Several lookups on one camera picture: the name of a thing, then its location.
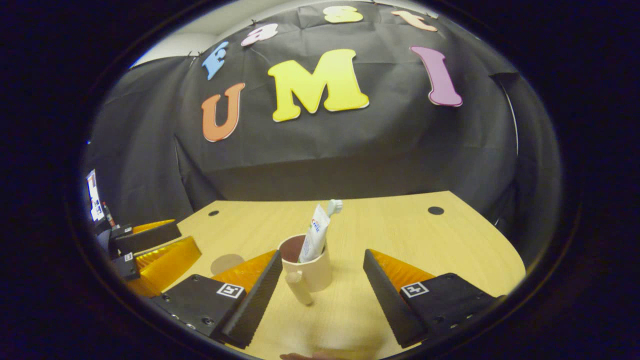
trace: table surface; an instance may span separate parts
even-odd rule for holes
[[[318,203],[326,209],[326,200],[212,202],[178,224],[184,236],[194,237],[202,256],[167,289],[192,274],[212,276],[211,263],[222,255],[249,260],[305,233]],[[429,213],[431,206],[444,213]],[[219,213],[209,216],[214,210]],[[362,269],[365,249],[435,276],[453,272],[493,296],[509,293],[525,275],[510,242],[451,192],[346,199],[326,238],[331,285],[312,293],[314,303],[307,307],[296,300],[283,271],[251,345],[236,350],[263,359],[318,350],[379,359],[406,350],[397,344]]]

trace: hand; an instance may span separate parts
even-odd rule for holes
[[[341,357],[334,357],[324,352],[314,352],[311,357],[303,356],[292,352],[291,354],[280,355],[282,360],[346,360]]]

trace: letter m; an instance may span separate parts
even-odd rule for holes
[[[273,120],[281,122],[300,116],[300,107],[293,104],[293,94],[310,113],[320,105],[324,87],[328,96],[324,107],[329,111],[360,109],[369,105],[369,98],[358,87],[351,60],[356,52],[350,49],[324,53],[313,74],[295,60],[279,63],[267,72],[275,78],[277,109]]]

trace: toothbrush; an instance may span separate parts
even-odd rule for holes
[[[337,214],[342,211],[342,200],[329,200],[329,206],[327,207],[327,215],[331,217],[333,214]]]

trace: cup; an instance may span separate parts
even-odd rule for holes
[[[309,293],[325,289],[331,284],[331,263],[328,247],[325,245],[322,254],[312,261],[299,263],[298,256],[305,242],[306,234],[291,236],[278,246],[282,256],[282,268],[287,273],[287,284],[298,300],[310,304]]]

